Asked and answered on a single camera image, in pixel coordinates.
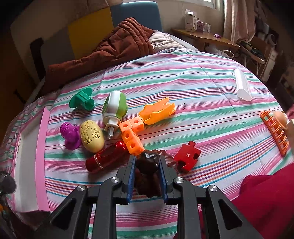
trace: yellow perforated egg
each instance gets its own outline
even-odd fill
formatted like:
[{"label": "yellow perforated egg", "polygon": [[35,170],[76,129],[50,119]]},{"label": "yellow perforated egg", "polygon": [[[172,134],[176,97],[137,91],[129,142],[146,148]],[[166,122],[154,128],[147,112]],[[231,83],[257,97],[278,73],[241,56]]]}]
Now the yellow perforated egg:
[{"label": "yellow perforated egg", "polygon": [[92,153],[97,153],[104,146],[102,130],[92,120],[87,120],[80,127],[81,141],[84,147]]}]

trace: pink and green striped fabric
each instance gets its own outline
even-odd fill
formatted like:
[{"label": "pink and green striped fabric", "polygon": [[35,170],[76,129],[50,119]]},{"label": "pink and green striped fabric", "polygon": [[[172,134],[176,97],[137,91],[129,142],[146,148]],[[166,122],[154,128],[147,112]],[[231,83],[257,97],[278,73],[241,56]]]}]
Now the pink and green striped fabric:
[{"label": "pink and green striped fabric", "polygon": [[[236,68],[248,79],[251,102],[237,97]],[[69,108],[71,97],[84,87],[93,89],[92,112]],[[0,163],[8,171],[11,171],[19,126],[42,107],[50,110],[45,177],[52,211],[79,184],[95,186],[115,176],[117,168],[89,175],[84,163],[91,153],[83,146],[67,150],[59,131],[64,122],[81,125],[90,119],[104,128],[102,106],[113,90],[120,90],[127,97],[129,110],[125,120],[137,116],[144,105],[162,98],[169,97],[175,103],[175,114],[154,125],[145,125],[139,137],[145,149],[164,149],[172,156],[183,143],[194,141],[201,155],[196,166],[183,175],[194,185],[215,184],[229,199],[234,199],[245,176],[272,174],[293,162],[290,149],[282,158],[259,117],[264,110],[281,111],[260,80],[233,60],[186,49],[169,49],[76,80],[38,99],[10,124]],[[120,132],[116,132],[113,139],[105,141],[105,146],[119,139]],[[172,238],[176,224],[177,207],[166,206],[158,197],[148,199],[134,191],[131,204],[117,206],[118,238]]]}]

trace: red plastic tube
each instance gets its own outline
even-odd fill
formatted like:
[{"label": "red plastic tube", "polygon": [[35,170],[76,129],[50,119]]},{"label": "red plastic tube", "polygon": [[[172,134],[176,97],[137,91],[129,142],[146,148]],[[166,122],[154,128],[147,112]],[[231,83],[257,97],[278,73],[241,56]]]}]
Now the red plastic tube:
[{"label": "red plastic tube", "polygon": [[118,141],[87,159],[85,165],[90,173],[97,173],[115,161],[124,160],[126,154],[128,154],[128,149],[125,143]]}]

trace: orange plastic rack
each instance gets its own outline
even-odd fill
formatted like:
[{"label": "orange plastic rack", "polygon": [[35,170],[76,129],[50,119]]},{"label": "orange plastic rack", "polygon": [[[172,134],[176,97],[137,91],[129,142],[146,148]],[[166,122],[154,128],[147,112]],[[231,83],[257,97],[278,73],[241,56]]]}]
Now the orange plastic rack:
[{"label": "orange plastic rack", "polygon": [[260,118],[263,120],[273,136],[281,155],[284,156],[286,154],[289,141],[280,123],[274,118],[274,116],[270,116],[269,113],[269,110],[261,112]]}]

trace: brown blanket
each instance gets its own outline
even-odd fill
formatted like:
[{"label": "brown blanket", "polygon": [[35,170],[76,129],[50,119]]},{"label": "brown blanket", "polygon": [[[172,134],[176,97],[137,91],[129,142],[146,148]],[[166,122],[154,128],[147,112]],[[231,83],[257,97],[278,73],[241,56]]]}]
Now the brown blanket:
[{"label": "brown blanket", "polygon": [[154,30],[140,25],[134,18],[122,21],[87,57],[50,65],[42,94],[57,90],[64,84],[108,67],[154,54],[148,38]]}]

